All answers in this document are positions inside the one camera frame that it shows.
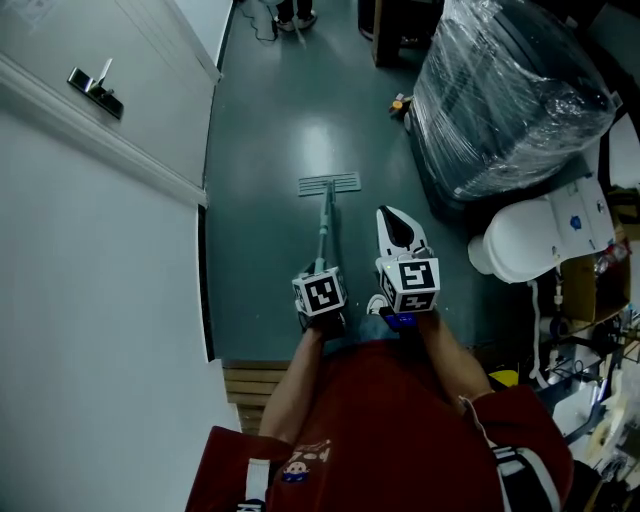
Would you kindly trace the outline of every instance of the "yellow object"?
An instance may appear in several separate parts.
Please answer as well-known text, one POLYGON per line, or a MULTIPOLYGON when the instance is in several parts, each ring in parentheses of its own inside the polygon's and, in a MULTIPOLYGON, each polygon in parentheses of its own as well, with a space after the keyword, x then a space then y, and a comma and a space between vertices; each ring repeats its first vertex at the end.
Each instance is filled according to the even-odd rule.
POLYGON ((518 372, 515 370, 499 370, 489 375, 508 388, 518 385, 518 372))

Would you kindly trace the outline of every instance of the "plastic wrap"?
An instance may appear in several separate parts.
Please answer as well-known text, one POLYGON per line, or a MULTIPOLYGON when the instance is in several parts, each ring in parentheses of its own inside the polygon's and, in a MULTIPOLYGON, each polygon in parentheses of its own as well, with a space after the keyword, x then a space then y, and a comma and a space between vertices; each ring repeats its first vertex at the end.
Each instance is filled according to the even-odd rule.
POLYGON ((412 109, 428 172, 463 201, 548 178, 615 114, 569 31, 518 0, 446 0, 412 109))

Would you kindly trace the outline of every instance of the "mop handle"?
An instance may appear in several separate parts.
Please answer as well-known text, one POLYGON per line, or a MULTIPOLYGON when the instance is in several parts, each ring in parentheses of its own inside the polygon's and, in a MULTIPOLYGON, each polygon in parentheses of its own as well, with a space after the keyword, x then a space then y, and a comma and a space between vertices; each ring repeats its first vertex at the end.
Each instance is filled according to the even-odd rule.
POLYGON ((333 203, 333 180, 327 181, 327 188, 324 191, 324 201, 320 210, 320 242, 318 243, 318 257, 316 258, 313 269, 314 274, 324 272, 326 260, 324 254, 326 251, 327 235, 329 234, 329 223, 331 222, 331 204, 333 203))

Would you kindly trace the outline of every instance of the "cartoon patch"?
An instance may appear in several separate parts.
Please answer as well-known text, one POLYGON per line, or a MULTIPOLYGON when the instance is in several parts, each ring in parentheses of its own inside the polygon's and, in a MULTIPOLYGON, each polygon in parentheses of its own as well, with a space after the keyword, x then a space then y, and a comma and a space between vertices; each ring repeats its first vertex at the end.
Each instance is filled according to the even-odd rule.
POLYGON ((321 443, 298 446, 282 473, 282 481, 292 483, 305 481, 311 471, 310 466, 317 465, 317 462, 327 462, 331 452, 330 445, 331 441, 326 440, 321 443))
POLYGON ((309 468, 304 462, 292 462, 282 473, 283 482, 303 482, 307 479, 309 468))

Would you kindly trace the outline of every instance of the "door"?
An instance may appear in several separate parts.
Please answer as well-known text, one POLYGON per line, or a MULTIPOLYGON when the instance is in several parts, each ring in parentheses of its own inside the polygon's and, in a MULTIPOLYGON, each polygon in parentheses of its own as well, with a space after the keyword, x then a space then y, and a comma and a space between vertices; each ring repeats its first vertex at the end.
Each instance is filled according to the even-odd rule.
POLYGON ((5 0, 0 51, 75 106, 199 188, 216 78, 163 0, 5 0), (104 81, 120 120, 67 83, 104 81))

